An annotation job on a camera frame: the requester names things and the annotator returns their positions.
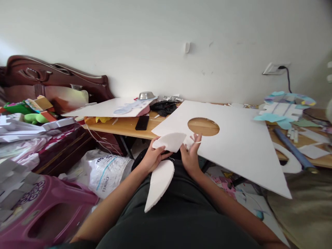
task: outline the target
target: foam sheet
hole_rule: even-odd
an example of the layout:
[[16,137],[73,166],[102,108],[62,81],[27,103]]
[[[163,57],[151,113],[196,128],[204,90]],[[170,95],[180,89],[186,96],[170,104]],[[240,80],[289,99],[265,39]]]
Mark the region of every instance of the foam sheet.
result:
[[202,137],[198,154],[284,197],[291,193],[264,121],[258,110],[184,101],[152,130],[158,136],[173,132],[192,135],[188,121],[207,118],[219,125],[217,135]]

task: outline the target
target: wall switch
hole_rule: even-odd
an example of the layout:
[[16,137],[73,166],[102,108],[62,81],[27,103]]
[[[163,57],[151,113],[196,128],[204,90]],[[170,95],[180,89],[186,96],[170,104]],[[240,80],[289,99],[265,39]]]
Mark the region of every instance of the wall switch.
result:
[[289,65],[290,65],[290,62],[288,62],[288,63],[271,62],[262,74],[263,75],[270,75],[270,74],[281,75],[285,72],[285,69],[278,69],[278,67],[280,67],[280,66],[289,67]]

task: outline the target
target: foam cutout piece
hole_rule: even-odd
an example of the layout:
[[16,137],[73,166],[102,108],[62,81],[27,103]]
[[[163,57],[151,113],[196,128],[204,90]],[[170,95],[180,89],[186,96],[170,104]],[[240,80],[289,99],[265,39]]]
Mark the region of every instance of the foam cutout piece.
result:
[[174,175],[174,164],[170,160],[159,163],[152,172],[148,198],[145,203],[144,212],[147,213],[160,198],[165,194]]
[[158,140],[154,141],[152,148],[157,149],[159,147],[165,146],[165,150],[176,153],[180,149],[186,136],[187,135],[185,133],[178,132],[164,135]]
[[288,158],[288,162],[284,166],[281,166],[284,173],[296,174],[301,172],[302,165],[289,150],[275,142],[273,142],[273,146]]

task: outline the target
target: stuffed toy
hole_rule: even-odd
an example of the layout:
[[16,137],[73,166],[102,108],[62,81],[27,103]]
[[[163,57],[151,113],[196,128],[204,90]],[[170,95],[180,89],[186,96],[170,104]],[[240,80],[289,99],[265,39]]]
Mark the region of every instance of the stuffed toy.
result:
[[49,121],[40,113],[31,113],[24,115],[24,122],[36,125],[38,123],[48,123]]

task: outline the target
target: white foam board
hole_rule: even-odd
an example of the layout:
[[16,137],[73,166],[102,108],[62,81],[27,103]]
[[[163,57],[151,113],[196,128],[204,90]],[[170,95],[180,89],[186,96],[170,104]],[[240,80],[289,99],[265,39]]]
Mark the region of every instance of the white foam board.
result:
[[144,212],[147,213],[166,192],[174,174],[174,164],[170,160],[161,161],[152,172],[148,198]]
[[190,136],[192,118],[207,118],[218,124],[217,135],[202,137],[198,154],[258,185],[291,198],[286,179],[264,121],[253,118],[258,110],[184,101],[152,130],[158,136],[182,132]]
[[152,148],[157,149],[159,147],[165,146],[165,150],[176,153],[180,149],[186,136],[187,135],[185,133],[167,134],[154,141]]
[[141,108],[134,108],[130,112],[116,115],[113,112],[118,107],[123,107],[125,104],[133,103],[134,97],[114,98],[101,102],[99,104],[90,105],[72,112],[61,114],[64,117],[85,116],[85,117],[136,117],[144,108],[146,108],[152,100],[144,102]]

